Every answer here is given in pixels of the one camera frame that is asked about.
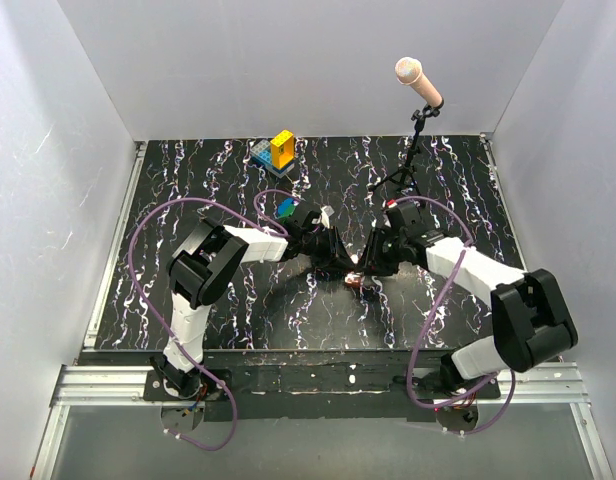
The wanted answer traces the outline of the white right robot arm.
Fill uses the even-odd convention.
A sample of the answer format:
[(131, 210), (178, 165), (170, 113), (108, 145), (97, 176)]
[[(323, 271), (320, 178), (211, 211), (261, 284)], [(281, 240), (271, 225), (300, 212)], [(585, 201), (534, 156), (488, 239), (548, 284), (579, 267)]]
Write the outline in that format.
[(546, 269), (510, 267), (482, 253), (469, 237), (430, 226), (422, 197), (391, 200), (385, 223), (372, 229), (359, 271), (390, 276), (408, 262), (444, 277), (481, 300), (491, 312), (492, 333), (442, 357), (437, 372), (422, 380), (452, 397), (463, 397), (488, 374), (523, 373), (574, 348), (579, 341), (556, 277)]

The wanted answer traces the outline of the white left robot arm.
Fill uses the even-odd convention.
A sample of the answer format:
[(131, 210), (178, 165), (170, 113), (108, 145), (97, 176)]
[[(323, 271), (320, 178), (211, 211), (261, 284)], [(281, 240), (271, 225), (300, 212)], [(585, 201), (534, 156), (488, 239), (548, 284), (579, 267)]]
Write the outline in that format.
[(276, 237), (254, 227), (224, 226), (204, 219), (175, 251), (167, 265), (172, 300), (173, 336), (151, 365), (164, 389), (181, 400), (201, 388), (194, 366), (203, 362), (203, 342), (211, 306), (219, 300), (244, 263), (285, 262), (298, 255), (310, 258), (324, 272), (348, 274), (355, 262), (336, 227), (332, 209), (286, 200), (277, 211), (289, 237)]

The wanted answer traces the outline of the red weekly pill organizer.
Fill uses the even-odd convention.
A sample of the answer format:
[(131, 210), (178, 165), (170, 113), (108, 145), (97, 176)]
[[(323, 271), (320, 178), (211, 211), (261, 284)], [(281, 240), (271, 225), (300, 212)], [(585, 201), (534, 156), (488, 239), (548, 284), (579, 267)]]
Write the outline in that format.
[(368, 290), (374, 288), (372, 278), (359, 272), (349, 272), (344, 277), (344, 284), (357, 290)]

